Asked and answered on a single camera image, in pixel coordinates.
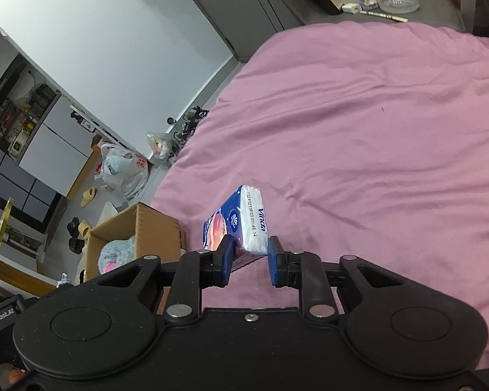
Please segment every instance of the black shoe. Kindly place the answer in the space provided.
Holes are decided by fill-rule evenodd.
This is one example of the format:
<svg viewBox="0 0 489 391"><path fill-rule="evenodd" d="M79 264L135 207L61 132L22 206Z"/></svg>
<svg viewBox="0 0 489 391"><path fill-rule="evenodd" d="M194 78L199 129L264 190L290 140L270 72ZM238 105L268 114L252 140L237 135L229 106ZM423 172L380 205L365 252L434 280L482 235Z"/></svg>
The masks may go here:
<svg viewBox="0 0 489 391"><path fill-rule="evenodd" d="M78 225L80 224L80 220L77 217L74 217L71 222L67 224L67 230L71 234L71 237L77 238L80 233L78 232Z"/></svg>
<svg viewBox="0 0 489 391"><path fill-rule="evenodd" d="M69 250L71 250L74 254L81 254L84 246L84 240L80 240L75 237L69 239Z"/></svg>

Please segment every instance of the slipper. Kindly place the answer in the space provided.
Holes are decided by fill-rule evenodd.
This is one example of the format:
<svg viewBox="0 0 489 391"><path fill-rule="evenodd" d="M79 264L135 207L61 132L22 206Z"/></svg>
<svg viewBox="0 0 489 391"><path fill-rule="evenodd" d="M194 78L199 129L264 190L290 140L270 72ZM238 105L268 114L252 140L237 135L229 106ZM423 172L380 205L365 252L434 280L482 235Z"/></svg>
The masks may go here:
<svg viewBox="0 0 489 391"><path fill-rule="evenodd" d="M71 222L67 224L67 230L71 234L72 237L77 238L79 235L78 225L80 224L80 220L77 217L73 217Z"/></svg>
<svg viewBox="0 0 489 391"><path fill-rule="evenodd" d="M87 191L83 193L83 199L80 203L80 206L85 207L89 204L92 199L96 196L96 188L89 188Z"/></svg>
<svg viewBox="0 0 489 391"><path fill-rule="evenodd" d="M84 240L80 240L78 238L71 238L69 240L69 250L71 250L74 254L81 254L84 246Z"/></svg>
<svg viewBox="0 0 489 391"><path fill-rule="evenodd" d="M86 220L82 221L82 223L80 223L80 225L78 226L78 230L80 232L80 235L85 240L89 239L89 234L91 232L91 225L89 224L89 222L87 222Z"/></svg>

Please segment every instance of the plastic bag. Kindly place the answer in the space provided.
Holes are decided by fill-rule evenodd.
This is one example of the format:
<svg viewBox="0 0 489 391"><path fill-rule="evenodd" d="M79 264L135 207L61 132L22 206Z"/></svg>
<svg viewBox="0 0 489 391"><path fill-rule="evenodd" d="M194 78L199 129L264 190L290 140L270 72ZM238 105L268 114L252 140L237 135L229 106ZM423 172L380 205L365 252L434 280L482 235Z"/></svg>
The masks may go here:
<svg viewBox="0 0 489 391"><path fill-rule="evenodd" d="M152 154L157 160L168 162L171 158L177 156L179 144L169 134L147 132L146 138L152 149Z"/></svg>
<svg viewBox="0 0 489 391"><path fill-rule="evenodd" d="M94 186L96 188L99 188L101 190L105 191L114 191L110 186L108 186L105 181L103 180L102 177L102 163L96 166L96 169L94 170Z"/></svg>
<svg viewBox="0 0 489 391"><path fill-rule="evenodd" d="M116 144L102 145L101 188L114 190L126 199L136 196L149 180L149 163L139 154Z"/></svg>

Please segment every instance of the yellow slipper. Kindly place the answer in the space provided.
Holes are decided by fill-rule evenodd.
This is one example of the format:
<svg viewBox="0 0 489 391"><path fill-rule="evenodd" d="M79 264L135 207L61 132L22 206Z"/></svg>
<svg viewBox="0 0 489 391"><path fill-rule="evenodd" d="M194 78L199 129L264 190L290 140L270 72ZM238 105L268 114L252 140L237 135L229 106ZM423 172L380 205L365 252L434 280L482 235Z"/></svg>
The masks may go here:
<svg viewBox="0 0 489 391"><path fill-rule="evenodd" d="M96 188L89 188L87 191L83 193L83 199L80 203L80 206L85 207L89 204L92 199L96 196Z"/></svg>
<svg viewBox="0 0 489 391"><path fill-rule="evenodd" d="M83 220L82 223L78 225L78 231L84 240L88 240L91 232L91 225L86 220Z"/></svg>

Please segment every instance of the storage box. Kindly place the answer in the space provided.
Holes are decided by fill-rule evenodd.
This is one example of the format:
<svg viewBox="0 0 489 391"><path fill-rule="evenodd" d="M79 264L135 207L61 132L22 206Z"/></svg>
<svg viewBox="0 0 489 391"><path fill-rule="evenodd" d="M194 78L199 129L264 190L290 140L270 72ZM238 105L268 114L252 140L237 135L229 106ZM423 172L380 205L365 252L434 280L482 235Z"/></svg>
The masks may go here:
<svg viewBox="0 0 489 391"><path fill-rule="evenodd" d="M185 232L176 219L138 203L91 230L85 255L85 280L99 276L98 258L105 244L128 240L133 235L136 238L136 258L155 254L162 263L176 262L181 250L185 249ZM168 289L163 295L160 310L167 295Z"/></svg>

